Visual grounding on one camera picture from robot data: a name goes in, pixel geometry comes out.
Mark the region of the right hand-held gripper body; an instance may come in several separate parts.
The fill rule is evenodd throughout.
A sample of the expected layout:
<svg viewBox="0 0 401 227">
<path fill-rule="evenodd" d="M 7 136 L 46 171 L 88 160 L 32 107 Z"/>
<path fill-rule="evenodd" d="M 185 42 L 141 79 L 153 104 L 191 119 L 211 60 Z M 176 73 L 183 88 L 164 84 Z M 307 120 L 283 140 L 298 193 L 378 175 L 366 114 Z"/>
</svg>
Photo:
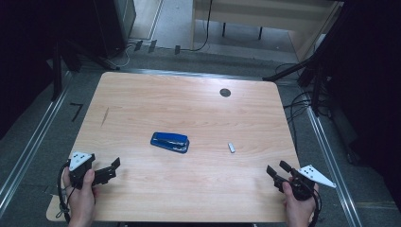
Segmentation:
<svg viewBox="0 0 401 227">
<path fill-rule="evenodd" d="M 320 183 L 332 188 L 337 185 L 326 178 L 314 166 L 304 166 L 302 168 L 293 168 L 289 173 L 292 176 L 292 181 L 288 182 L 292 188 L 294 197 L 298 201 L 306 201 L 314 195 L 315 183 Z"/>
</svg>

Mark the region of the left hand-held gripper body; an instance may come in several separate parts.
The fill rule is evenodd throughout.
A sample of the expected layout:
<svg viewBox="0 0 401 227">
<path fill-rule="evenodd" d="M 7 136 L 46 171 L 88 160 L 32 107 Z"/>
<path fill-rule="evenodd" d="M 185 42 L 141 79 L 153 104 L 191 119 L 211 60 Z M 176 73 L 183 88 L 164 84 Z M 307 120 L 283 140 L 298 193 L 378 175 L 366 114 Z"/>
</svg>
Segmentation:
<svg viewBox="0 0 401 227">
<path fill-rule="evenodd" d="M 69 178 L 71 185 L 81 189 L 86 172 L 92 168 L 91 154 L 75 151 L 69 163 Z M 113 177 L 113 167 L 108 166 L 95 171 L 92 185 L 105 184 Z"/>
</svg>

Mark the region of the blue stapler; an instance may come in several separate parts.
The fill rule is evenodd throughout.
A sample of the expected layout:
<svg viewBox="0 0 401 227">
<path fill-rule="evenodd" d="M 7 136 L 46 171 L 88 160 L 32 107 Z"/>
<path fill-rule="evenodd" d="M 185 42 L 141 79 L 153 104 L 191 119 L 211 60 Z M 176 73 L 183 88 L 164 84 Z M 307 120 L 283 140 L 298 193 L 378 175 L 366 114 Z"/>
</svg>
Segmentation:
<svg viewBox="0 0 401 227">
<path fill-rule="evenodd" d="M 187 153 L 190 141 L 186 135 L 156 131 L 152 134 L 150 143 L 158 148 L 164 148 L 178 153 Z"/>
</svg>

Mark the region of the person's right hand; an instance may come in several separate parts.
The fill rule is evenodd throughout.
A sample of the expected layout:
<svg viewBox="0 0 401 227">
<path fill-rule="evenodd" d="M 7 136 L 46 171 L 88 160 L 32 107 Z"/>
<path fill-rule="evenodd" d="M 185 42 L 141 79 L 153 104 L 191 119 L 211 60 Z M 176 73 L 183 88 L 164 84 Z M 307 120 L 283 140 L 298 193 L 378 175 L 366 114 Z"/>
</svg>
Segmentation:
<svg viewBox="0 0 401 227">
<path fill-rule="evenodd" d="M 316 209 L 316 202 L 313 198 L 306 201 L 298 201 L 292 192 L 288 182 L 282 183 L 285 195 L 285 211 L 287 227 L 308 227 L 309 220 Z"/>
</svg>

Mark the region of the person's left hand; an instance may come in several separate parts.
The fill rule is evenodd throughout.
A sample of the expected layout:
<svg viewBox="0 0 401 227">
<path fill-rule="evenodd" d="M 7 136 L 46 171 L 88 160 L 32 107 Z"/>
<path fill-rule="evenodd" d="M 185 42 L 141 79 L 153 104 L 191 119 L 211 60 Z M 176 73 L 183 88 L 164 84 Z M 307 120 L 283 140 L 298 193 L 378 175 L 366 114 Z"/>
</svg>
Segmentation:
<svg viewBox="0 0 401 227">
<path fill-rule="evenodd" d="M 84 176 L 82 188 L 73 189 L 69 178 L 69 168 L 66 167 L 64 169 L 62 180 L 66 194 L 69 197 L 71 219 L 94 220 L 96 205 L 95 194 L 92 188 L 94 179 L 95 172 L 89 169 Z"/>
</svg>

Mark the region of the black metal stand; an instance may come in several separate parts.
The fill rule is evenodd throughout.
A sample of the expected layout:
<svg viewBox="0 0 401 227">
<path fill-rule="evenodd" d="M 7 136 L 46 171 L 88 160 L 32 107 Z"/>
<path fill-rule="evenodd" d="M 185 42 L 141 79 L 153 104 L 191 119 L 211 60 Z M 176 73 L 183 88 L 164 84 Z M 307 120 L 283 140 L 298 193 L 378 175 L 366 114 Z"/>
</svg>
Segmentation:
<svg viewBox="0 0 401 227">
<path fill-rule="evenodd" d="M 340 32 L 349 14 L 348 9 L 342 9 L 334 24 L 328 29 L 325 37 L 314 53 L 306 60 L 301 61 L 288 69 L 270 77 L 262 78 L 263 81 L 275 82 L 287 75 L 303 69 L 303 73 L 298 78 L 298 84 L 305 87 L 314 81 L 311 99 L 313 113 L 319 115 L 319 95 L 321 93 L 324 70 L 328 68 L 329 57 L 335 48 L 336 41 L 340 37 Z"/>
<path fill-rule="evenodd" d="M 81 63 L 78 59 L 78 54 L 82 54 L 94 61 L 99 66 L 106 70 L 117 71 L 120 69 L 119 66 L 112 66 L 110 63 L 102 60 L 100 57 L 82 47 L 81 45 L 70 41 L 68 39 L 58 38 L 53 45 L 53 96 L 52 101 L 55 101 L 60 95 L 62 90 L 62 79 L 61 79 L 61 61 L 64 61 L 67 67 L 75 72 L 78 72 L 81 67 Z"/>
</svg>

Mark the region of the dark curtain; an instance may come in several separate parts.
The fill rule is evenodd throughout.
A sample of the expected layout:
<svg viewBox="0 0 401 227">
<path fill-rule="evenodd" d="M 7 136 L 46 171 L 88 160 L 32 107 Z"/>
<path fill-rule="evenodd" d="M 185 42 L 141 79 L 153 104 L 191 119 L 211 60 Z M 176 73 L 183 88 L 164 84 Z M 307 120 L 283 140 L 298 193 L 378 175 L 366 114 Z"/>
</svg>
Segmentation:
<svg viewBox="0 0 401 227">
<path fill-rule="evenodd" d="M 329 90 L 357 134 L 349 148 L 401 210 L 401 0 L 345 0 L 341 14 Z"/>
<path fill-rule="evenodd" d="M 80 68 L 68 36 L 86 0 L 0 0 L 0 139 L 55 79 L 48 61 L 59 53 Z"/>
</svg>

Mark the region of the black cabinet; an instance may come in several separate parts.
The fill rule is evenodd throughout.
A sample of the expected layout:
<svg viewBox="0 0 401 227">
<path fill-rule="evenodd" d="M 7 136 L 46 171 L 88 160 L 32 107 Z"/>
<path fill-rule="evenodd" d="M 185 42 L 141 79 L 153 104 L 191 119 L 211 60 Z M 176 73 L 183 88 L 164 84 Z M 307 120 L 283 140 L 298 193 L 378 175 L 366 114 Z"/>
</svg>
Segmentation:
<svg viewBox="0 0 401 227">
<path fill-rule="evenodd" d="M 100 28 L 100 56 L 111 58 L 127 45 L 136 18 L 133 0 L 94 0 Z"/>
</svg>

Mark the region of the light wooden desk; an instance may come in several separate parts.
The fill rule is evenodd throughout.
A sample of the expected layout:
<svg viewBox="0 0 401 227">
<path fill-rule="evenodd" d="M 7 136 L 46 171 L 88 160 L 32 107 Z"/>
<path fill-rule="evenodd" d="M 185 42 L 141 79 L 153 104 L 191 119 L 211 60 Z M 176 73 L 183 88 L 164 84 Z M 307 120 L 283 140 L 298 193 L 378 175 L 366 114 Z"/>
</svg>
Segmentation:
<svg viewBox="0 0 401 227">
<path fill-rule="evenodd" d="M 336 0 L 192 0 L 190 43 L 196 20 L 262 26 L 287 30 L 298 61 L 335 21 L 341 2 Z"/>
</svg>

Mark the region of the metal floor rail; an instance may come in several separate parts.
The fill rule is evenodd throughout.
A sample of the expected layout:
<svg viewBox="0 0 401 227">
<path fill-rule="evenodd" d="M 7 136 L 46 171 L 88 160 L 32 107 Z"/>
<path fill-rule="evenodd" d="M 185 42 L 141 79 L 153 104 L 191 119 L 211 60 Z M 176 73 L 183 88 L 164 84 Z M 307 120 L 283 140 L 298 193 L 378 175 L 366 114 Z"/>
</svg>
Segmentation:
<svg viewBox="0 0 401 227">
<path fill-rule="evenodd" d="M 70 71 L 61 77 L 61 93 L 52 101 L 53 86 L 46 88 L 0 140 L 0 220 L 31 166 L 74 80 Z"/>
<path fill-rule="evenodd" d="M 236 79 L 236 80 L 264 81 L 262 78 L 259 77 L 197 73 L 197 72 L 181 72 L 181 71 L 168 71 L 168 70 L 153 70 L 153 69 L 120 69 L 115 72 L 140 74 L 140 75 L 147 74 L 147 75 L 182 76 L 182 77 L 208 78 L 208 79 Z"/>
<path fill-rule="evenodd" d="M 340 206 L 344 212 L 347 222 L 350 227 L 363 227 L 359 214 L 357 212 L 356 205 L 342 177 L 340 168 L 328 142 L 321 120 L 318 116 L 314 114 L 311 107 L 307 108 L 307 114 L 312 128 L 316 134 L 318 143 L 323 153 L 323 158 L 330 172 L 330 176 L 337 186 L 336 192 L 338 194 Z"/>
</svg>

